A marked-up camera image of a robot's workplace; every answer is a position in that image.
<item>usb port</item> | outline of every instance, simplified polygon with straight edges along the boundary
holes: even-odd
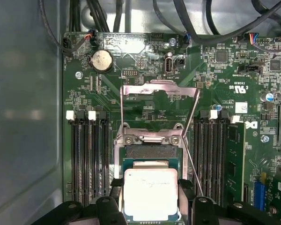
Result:
[[[174,70],[173,59],[172,58],[166,58],[164,60],[164,71],[165,71],[165,73],[172,73],[173,70]]]

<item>metal bracket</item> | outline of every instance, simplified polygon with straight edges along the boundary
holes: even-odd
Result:
[[[165,91],[168,95],[189,96],[193,98],[194,104],[190,106],[185,127],[183,129],[160,130],[159,132],[148,132],[146,129],[125,128],[123,96],[127,96],[129,94],[150,95],[160,90]],[[123,147],[128,144],[141,144],[142,142],[178,145],[183,148],[183,154],[188,155],[189,157],[193,174],[195,176],[196,183],[199,188],[199,192],[203,196],[203,191],[200,185],[198,175],[193,165],[192,156],[189,151],[188,141],[186,139],[186,134],[190,127],[196,106],[199,102],[199,97],[200,97],[199,89],[191,88],[191,87],[178,87],[177,84],[173,81],[152,80],[150,82],[143,84],[142,86],[123,85],[120,89],[121,132],[119,130],[118,136],[114,142],[114,146],[115,146],[114,177],[119,178],[119,148],[120,147]],[[184,179],[187,179],[187,170],[188,170],[188,159],[187,157],[184,157],[183,159]]]

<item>blue connector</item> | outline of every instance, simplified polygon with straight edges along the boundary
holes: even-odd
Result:
[[[266,187],[260,181],[254,185],[254,207],[264,211],[266,197]]]

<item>integrated circuit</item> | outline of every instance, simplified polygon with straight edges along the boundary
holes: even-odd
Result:
[[[281,71],[281,61],[271,60],[270,61],[270,71]]]
[[[216,62],[227,62],[228,59],[228,53],[227,51],[216,51]]]

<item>black cable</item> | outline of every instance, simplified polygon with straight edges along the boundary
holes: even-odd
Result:
[[[269,11],[267,7],[265,7],[260,0],[251,0],[252,5],[254,6],[254,9],[261,15]],[[274,13],[271,16],[268,17],[271,20],[276,21],[278,24],[281,25],[281,16]]]
[[[208,23],[208,26],[209,26],[211,32],[214,35],[220,35],[220,33],[218,32],[217,28],[215,27],[214,20],[212,19],[211,5],[212,5],[212,0],[206,0],[206,8],[205,8],[205,10],[206,10],[207,23]]]
[[[80,1],[79,0],[73,0],[74,5],[73,5],[73,10],[74,10],[74,26],[75,26],[75,31],[80,32],[81,27],[80,27]]]
[[[100,24],[100,21],[99,21],[99,17],[98,17],[98,14],[93,6],[93,0],[86,0],[88,6],[89,6],[89,9],[90,9],[90,13],[91,13],[91,16],[93,17],[94,21],[95,21],[95,25],[98,29],[99,32],[103,32],[103,28]]]
[[[117,0],[116,18],[114,19],[114,24],[113,24],[113,32],[115,33],[118,33],[120,31],[122,13],[123,13],[123,0]]]
[[[158,4],[157,4],[157,0],[153,0],[153,9],[154,12],[156,14],[156,16],[158,17],[158,19],[160,20],[160,22],[162,22],[165,26],[167,26],[168,28],[170,28],[174,33],[179,34],[184,36],[185,33],[182,31],[179,31],[176,27],[172,26],[167,20],[166,18],[163,16],[163,14],[161,13]]]
[[[100,23],[103,27],[104,32],[110,32],[109,28],[108,28],[108,25],[107,25],[106,17],[104,15],[103,9],[102,9],[99,1],[98,0],[92,0],[92,2],[94,2],[94,8],[98,13]]]
[[[212,38],[212,39],[205,39],[205,38],[200,38],[197,35],[197,33],[192,25],[192,22],[189,19],[189,16],[187,14],[187,10],[186,10],[184,1],[183,0],[173,0],[173,1],[174,1],[176,11],[180,17],[182,24],[184,25],[187,32],[191,36],[192,40],[195,43],[200,44],[200,45],[213,45],[213,44],[217,44],[219,42],[224,42],[233,37],[237,37],[238,35],[244,34],[244,33],[248,32],[249,30],[253,29],[254,27],[258,26],[259,24],[261,24],[265,19],[267,19],[270,15],[272,15],[279,8],[281,8],[281,1],[280,1],[274,7],[272,7],[268,12],[266,12],[261,17],[254,20],[253,22],[249,23],[248,25],[246,25],[234,32],[231,32],[229,34],[222,35],[220,37],[216,37],[216,38]]]
[[[74,31],[73,0],[70,0],[69,6],[69,31]]]
[[[85,42],[85,38],[81,39],[77,45],[75,45],[74,48],[65,48],[64,46],[62,46],[56,39],[56,37],[54,36],[51,28],[50,28],[50,25],[49,25],[49,22],[47,20],[47,16],[46,16],[46,12],[45,12],[45,7],[44,7],[44,0],[39,0],[38,1],[38,4],[39,4],[39,8],[40,8],[40,13],[41,13],[41,17],[43,19],[43,23],[44,23],[44,26],[47,30],[47,33],[48,35],[50,36],[50,38],[52,39],[53,43],[61,50],[65,51],[65,52],[68,52],[68,53],[73,53],[73,52],[76,52],[80,47],[81,45],[83,45],[83,43]]]

